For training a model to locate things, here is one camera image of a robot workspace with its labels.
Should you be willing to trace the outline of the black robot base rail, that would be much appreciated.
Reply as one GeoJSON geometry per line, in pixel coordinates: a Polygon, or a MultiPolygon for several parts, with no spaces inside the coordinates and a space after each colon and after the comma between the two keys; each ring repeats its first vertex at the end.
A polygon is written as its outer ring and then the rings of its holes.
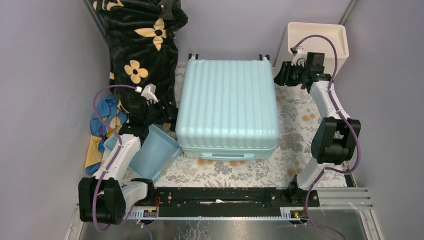
{"type": "Polygon", "coordinates": [[[318,192],[290,182],[281,187],[156,187],[127,210],[131,220],[267,220],[305,222],[307,207],[320,206],[318,192]]]}

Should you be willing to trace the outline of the blue yellow cloth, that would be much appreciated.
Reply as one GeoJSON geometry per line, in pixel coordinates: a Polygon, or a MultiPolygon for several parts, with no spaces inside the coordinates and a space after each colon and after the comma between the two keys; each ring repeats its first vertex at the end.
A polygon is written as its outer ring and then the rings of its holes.
{"type": "Polygon", "coordinates": [[[104,142],[114,135],[109,128],[118,132],[128,120],[126,112],[118,107],[114,97],[100,100],[96,110],[98,114],[93,113],[89,122],[90,141],[84,165],[84,172],[87,175],[94,174],[102,164],[104,142]]]}

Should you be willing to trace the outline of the light blue perforated plastic basket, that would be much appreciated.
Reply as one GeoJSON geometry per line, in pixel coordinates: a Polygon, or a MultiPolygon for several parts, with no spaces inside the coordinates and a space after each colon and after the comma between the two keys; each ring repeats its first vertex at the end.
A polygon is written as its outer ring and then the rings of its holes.
{"type": "Polygon", "coordinates": [[[142,144],[138,137],[123,134],[112,135],[103,146],[109,151],[108,158],[93,175],[99,179],[105,172],[104,180],[114,178],[120,183],[127,168],[143,179],[156,181],[181,153],[177,141],[154,124],[148,127],[142,144]]]}

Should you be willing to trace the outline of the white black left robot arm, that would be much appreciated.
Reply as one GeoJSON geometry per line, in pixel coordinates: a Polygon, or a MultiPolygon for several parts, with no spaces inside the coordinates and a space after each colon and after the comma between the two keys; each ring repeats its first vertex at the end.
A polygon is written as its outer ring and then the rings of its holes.
{"type": "Polygon", "coordinates": [[[154,124],[142,129],[126,121],[120,130],[112,129],[106,140],[110,154],[103,165],[78,184],[82,222],[119,225],[128,208],[154,204],[154,182],[180,152],[177,142],[154,124]]]}

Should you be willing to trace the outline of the floral patterned floor mat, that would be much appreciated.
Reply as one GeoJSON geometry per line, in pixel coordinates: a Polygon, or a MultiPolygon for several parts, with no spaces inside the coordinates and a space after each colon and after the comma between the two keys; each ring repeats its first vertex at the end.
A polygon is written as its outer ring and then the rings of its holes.
{"type": "Polygon", "coordinates": [[[321,117],[306,90],[275,86],[280,136],[265,160],[209,160],[181,153],[154,180],[156,187],[287,187],[311,159],[321,117]]]}

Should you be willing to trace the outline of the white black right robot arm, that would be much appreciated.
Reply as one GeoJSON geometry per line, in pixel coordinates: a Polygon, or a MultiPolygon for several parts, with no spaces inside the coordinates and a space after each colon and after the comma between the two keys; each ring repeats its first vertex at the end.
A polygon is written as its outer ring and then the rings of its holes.
{"type": "Polygon", "coordinates": [[[332,76],[325,73],[325,55],[295,50],[291,61],[284,61],[274,77],[279,86],[302,86],[311,95],[321,116],[319,127],[311,141],[312,158],[303,172],[293,180],[297,186],[287,191],[287,201],[293,206],[306,199],[305,190],[314,188],[327,170],[350,161],[357,146],[361,123],[350,118],[335,93],[332,76]]]}

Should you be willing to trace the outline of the light blue ribbed suitcase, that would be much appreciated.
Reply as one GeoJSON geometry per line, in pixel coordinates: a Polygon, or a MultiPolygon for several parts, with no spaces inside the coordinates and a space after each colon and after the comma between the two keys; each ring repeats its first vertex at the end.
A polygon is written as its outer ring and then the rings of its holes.
{"type": "Polygon", "coordinates": [[[280,125],[268,58],[191,57],[185,68],[175,133],[189,158],[270,158],[278,146],[280,125]]]}

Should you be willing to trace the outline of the white three-drawer storage cabinet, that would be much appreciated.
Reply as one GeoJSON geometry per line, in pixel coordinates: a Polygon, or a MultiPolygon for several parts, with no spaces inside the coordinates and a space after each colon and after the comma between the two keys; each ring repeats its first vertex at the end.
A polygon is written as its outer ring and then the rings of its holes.
{"type": "Polygon", "coordinates": [[[283,62],[292,61],[293,64],[301,64],[302,61],[299,58],[306,58],[308,52],[324,53],[324,73],[331,75],[333,73],[337,74],[349,57],[346,28],[340,24],[289,22],[276,58],[273,76],[278,74],[283,62]],[[335,59],[334,57],[330,43],[320,37],[312,37],[302,42],[299,45],[303,48],[300,56],[294,56],[291,48],[303,38],[310,35],[321,35],[328,38],[336,49],[337,58],[335,59]],[[337,60],[336,70],[334,70],[335,60],[337,60]]]}

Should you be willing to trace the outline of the black floral plush blanket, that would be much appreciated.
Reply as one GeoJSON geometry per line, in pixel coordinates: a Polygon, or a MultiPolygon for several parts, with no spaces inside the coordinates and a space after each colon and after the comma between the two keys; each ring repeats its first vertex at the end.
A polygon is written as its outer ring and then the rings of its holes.
{"type": "Polygon", "coordinates": [[[109,84],[117,104],[134,115],[134,87],[155,85],[158,103],[141,115],[145,126],[176,128],[175,70],[179,51],[176,32],[188,23],[179,0],[94,0],[109,49],[109,84]]]}

